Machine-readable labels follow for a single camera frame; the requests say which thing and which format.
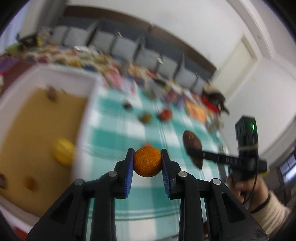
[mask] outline black cable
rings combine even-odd
[[[252,195],[254,193],[255,186],[256,186],[256,183],[257,183],[257,178],[258,178],[258,172],[259,172],[259,165],[258,165],[258,163],[259,163],[259,158],[257,158],[257,162],[256,162],[256,164],[257,164],[257,172],[256,172],[256,175],[255,175],[255,181],[254,181],[254,185],[253,185],[252,191],[251,191],[250,195],[248,196],[248,198],[246,198],[243,201],[243,203],[242,203],[243,205],[245,205],[246,202],[249,201],[249,199],[252,197]]]

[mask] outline dark brown wall trim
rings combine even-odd
[[[212,63],[210,63],[204,56],[202,56],[195,49],[184,43],[182,40],[161,29],[160,27],[153,25],[149,31],[149,34],[154,36],[155,38],[162,39],[166,42],[178,46],[180,49],[183,49],[188,58],[198,63],[201,67],[210,72],[212,75],[216,71],[216,67],[212,65]]]
[[[138,18],[126,15],[124,13],[96,7],[68,6],[64,11],[64,16],[83,18],[106,18],[109,20],[122,22],[126,25],[143,29],[146,31],[148,31],[151,28],[150,23],[140,20]]]
[[[216,71],[216,67],[209,62],[204,56],[198,53],[195,49],[178,39],[171,33],[161,29],[156,25],[151,25],[141,19],[132,17],[130,15],[116,12],[113,10],[96,8],[96,7],[84,7],[84,6],[68,6],[64,11],[66,17],[85,17],[85,18],[106,18],[113,21],[122,22],[126,25],[143,29],[149,32],[150,35],[162,39],[166,42],[172,43],[179,48],[183,49],[186,55],[194,62],[198,63],[205,70],[210,72],[212,75]]]

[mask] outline yellow lemon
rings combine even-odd
[[[63,166],[72,165],[74,152],[75,146],[66,138],[59,138],[53,144],[54,158]]]

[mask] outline window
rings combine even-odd
[[[292,154],[281,166],[280,171],[283,176],[284,184],[287,184],[296,177],[296,158]]]

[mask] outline red fruit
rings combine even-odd
[[[169,121],[173,117],[173,112],[170,109],[164,109],[159,114],[159,118],[162,121]]]

